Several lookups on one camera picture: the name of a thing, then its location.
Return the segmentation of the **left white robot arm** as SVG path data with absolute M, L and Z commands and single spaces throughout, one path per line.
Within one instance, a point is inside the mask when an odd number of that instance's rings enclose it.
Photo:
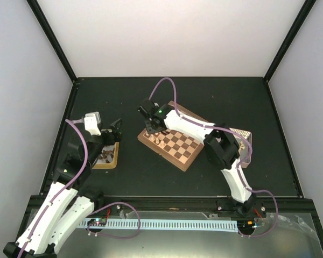
M 102 128 L 95 113 L 66 121 L 78 134 L 79 143 L 69 142 L 67 155 L 54 171 L 53 183 L 37 214 L 24 233 L 4 247 L 6 257 L 56 257 L 63 244 L 86 216 L 105 207 L 100 190 L 84 188 L 92 167 L 105 146 L 122 139 L 122 120 Z

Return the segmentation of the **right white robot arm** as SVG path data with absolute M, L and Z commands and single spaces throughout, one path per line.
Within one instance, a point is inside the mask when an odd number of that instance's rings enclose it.
M 237 133 L 224 125 L 196 119 L 179 111 L 176 105 L 158 106 L 149 99 L 140 103 L 138 112 L 144 117 L 148 133 L 174 130 L 203 144 L 209 163 L 221 170 L 229 185 L 235 213 L 245 217 L 253 211 L 255 194 L 241 167 Z

